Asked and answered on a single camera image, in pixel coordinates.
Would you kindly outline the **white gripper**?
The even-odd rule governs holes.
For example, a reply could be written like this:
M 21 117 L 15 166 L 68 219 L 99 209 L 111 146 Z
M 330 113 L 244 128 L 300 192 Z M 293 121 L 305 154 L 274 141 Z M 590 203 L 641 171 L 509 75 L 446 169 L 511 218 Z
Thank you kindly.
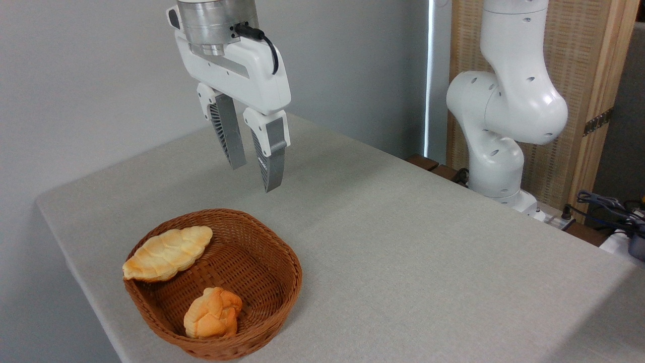
M 201 82 L 197 93 L 204 117 L 214 126 L 231 167 L 246 164 L 235 99 L 249 106 L 243 117 L 251 129 L 265 192 L 278 188 L 284 152 L 291 145 L 283 109 L 292 94 L 280 52 L 261 35 L 256 7 L 175 5 L 167 19 L 187 72 Z

